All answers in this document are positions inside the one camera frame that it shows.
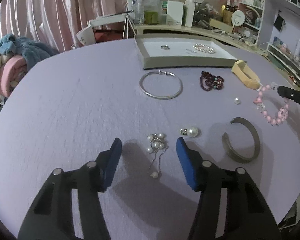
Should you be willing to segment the grey shallow cardboard tray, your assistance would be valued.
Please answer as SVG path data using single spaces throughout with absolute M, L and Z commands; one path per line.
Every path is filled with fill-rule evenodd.
M 231 68 L 239 59 L 221 42 L 185 34 L 134 36 L 143 69 L 177 67 Z

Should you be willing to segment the pile of folded blankets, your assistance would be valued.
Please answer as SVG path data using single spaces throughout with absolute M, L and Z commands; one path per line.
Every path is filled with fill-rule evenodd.
M 40 61 L 59 51 L 48 44 L 7 34 L 0 40 L 0 95 L 9 97 L 21 79 Z

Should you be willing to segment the white lotion bottle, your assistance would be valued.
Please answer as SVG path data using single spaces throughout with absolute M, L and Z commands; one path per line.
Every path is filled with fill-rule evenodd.
M 192 27 L 193 25 L 193 18 L 194 18 L 194 11 L 196 8 L 195 0 L 186 0 L 184 3 L 184 25 L 186 27 Z

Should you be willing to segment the large pearl earring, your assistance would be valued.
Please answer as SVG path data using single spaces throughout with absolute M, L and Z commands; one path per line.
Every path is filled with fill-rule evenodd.
M 191 126 L 191 127 L 188 127 L 188 128 L 182 128 L 180 130 L 180 134 L 182 136 L 195 138 L 199 135 L 199 129 L 197 127 L 194 127 L 194 126 Z

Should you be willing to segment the pink curtain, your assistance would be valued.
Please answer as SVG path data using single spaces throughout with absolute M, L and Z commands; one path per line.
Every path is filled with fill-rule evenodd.
M 76 34 L 98 16 L 122 12 L 127 0 L 2 0 L 0 35 L 14 34 L 70 50 Z

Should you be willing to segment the white pink shelving unit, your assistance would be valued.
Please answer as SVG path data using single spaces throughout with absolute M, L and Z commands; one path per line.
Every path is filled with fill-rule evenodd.
M 300 3 L 298 0 L 220 0 L 243 12 L 234 36 L 264 55 L 300 89 Z

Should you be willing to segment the clear bag of supplies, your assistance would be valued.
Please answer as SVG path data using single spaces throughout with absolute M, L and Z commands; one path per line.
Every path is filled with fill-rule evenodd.
M 157 11 L 159 14 L 159 21 L 161 15 L 161 1 L 160 0 L 127 0 L 128 11 L 130 18 L 134 24 L 144 24 L 144 12 Z

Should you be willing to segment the grey metal cuff bangle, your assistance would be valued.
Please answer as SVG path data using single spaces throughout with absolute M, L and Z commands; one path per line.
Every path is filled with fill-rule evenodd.
M 234 130 L 222 135 L 222 145 L 226 155 L 237 163 L 247 164 L 258 158 L 261 141 L 254 125 L 247 119 L 235 117 L 230 121 Z

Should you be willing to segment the round white vanity mirror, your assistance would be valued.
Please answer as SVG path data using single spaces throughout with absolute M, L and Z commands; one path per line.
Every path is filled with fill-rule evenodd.
M 233 12 L 231 16 L 231 22 L 232 22 L 232 33 L 234 33 L 234 30 L 236 27 L 240 27 L 245 22 L 245 14 L 241 10 L 236 10 Z

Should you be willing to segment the white rectangular box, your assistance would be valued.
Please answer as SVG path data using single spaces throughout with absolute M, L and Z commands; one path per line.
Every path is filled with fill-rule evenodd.
M 166 24 L 173 25 L 173 26 L 182 26 L 183 11 L 184 11 L 183 2 L 168 1 Z

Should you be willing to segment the green glass jar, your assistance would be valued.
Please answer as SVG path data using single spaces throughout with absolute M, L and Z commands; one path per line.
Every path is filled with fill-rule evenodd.
M 159 14 L 157 11 L 145 11 L 144 12 L 144 24 L 157 25 L 159 23 Z

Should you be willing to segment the pearl cluster chain earring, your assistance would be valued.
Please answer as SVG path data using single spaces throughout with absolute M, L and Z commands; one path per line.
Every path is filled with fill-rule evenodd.
M 151 133 L 147 135 L 149 146 L 147 147 L 147 154 L 152 155 L 153 159 L 148 168 L 147 173 L 153 179 L 158 179 L 161 176 L 161 159 L 168 150 L 166 142 L 166 135 L 164 133 Z

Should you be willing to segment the cream yellow wristwatch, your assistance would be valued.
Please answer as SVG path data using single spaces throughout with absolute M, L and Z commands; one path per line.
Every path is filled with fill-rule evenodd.
M 243 60 L 234 63 L 231 72 L 245 85 L 245 87 L 258 90 L 261 88 L 260 78 Z

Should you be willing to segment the thin silver bangle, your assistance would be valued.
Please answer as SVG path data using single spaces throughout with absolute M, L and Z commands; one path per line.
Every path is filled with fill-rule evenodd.
M 150 71 L 140 77 L 139 89 L 155 100 L 172 100 L 183 92 L 182 80 L 166 70 Z

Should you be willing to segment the small pearl stud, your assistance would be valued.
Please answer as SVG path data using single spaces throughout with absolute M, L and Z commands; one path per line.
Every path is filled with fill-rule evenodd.
M 234 103 L 235 103 L 236 105 L 239 105 L 239 104 L 241 103 L 241 101 L 240 101 L 239 98 L 235 98 L 235 99 L 234 99 Z

